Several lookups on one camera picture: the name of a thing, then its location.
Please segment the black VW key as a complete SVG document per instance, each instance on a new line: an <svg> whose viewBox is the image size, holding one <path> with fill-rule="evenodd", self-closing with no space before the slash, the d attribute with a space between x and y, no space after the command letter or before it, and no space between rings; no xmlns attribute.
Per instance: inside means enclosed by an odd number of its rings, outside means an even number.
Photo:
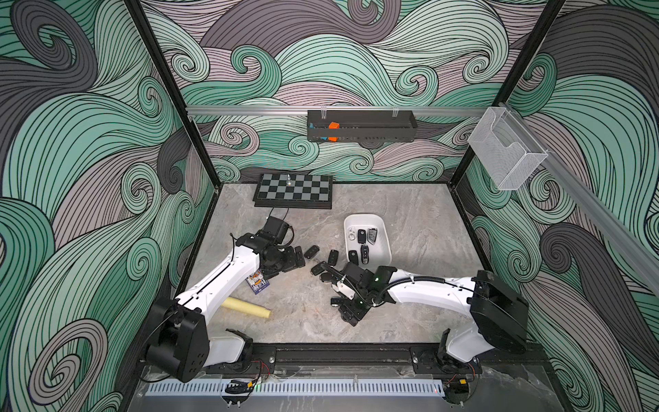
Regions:
<svg viewBox="0 0 659 412"><path fill-rule="evenodd" d="M357 231L357 241L361 245L365 245L365 243L367 243L367 230L359 229Z"/></svg>

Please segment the silver BMW key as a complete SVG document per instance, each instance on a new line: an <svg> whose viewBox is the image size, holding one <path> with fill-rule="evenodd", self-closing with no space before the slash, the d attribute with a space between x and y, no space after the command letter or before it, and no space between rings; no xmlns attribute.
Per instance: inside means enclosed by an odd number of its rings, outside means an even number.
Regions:
<svg viewBox="0 0 659 412"><path fill-rule="evenodd" d="M377 241L377 238L378 238L377 228L369 228L369 230L367 230L367 242L371 245L374 245Z"/></svg>

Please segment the white storage box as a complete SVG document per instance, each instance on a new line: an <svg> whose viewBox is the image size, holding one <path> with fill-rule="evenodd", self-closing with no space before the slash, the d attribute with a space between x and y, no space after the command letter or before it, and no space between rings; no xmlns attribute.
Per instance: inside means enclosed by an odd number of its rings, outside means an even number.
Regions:
<svg viewBox="0 0 659 412"><path fill-rule="evenodd" d="M380 216L353 214L346 217L344 238L349 262L369 271L391 264L391 246Z"/></svg>

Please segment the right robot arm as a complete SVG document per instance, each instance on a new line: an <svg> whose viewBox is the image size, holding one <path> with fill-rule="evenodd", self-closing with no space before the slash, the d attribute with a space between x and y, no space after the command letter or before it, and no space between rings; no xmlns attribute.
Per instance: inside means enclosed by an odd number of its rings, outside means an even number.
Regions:
<svg viewBox="0 0 659 412"><path fill-rule="evenodd" d="M491 350L516 355L527 350L529 304L490 271L444 278L383 265L369 271L353 263L338 271L321 262L312 267L312 274L332 286L338 296L331 305L351 326L385 304L420 304L468 317L468 324L443 333L440 358L469 364Z"/></svg>

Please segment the black chrome Porsche key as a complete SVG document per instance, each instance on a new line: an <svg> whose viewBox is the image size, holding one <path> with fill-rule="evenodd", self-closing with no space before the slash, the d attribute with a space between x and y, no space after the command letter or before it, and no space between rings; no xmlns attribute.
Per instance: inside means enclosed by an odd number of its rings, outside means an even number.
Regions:
<svg viewBox="0 0 659 412"><path fill-rule="evenodd" d="M360 246L360 261L364 265L370 262L370 250L366 244Z"/></svg>

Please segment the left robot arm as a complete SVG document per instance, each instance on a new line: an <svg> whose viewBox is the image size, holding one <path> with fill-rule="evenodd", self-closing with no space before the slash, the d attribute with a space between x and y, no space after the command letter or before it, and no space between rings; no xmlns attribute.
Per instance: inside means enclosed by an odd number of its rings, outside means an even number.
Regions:
<svg viewBox="0 0 659 412"><path fill-rule="evenodd" d="M248 337L228 331L212 338L208 325L233 291L254 274L265 278L300 267L300 248L246 233L233 242L223 261L201 281L173 298L157 300L149 309L144 361L183 383L202 369L233 364L245 352Z"/></svg>

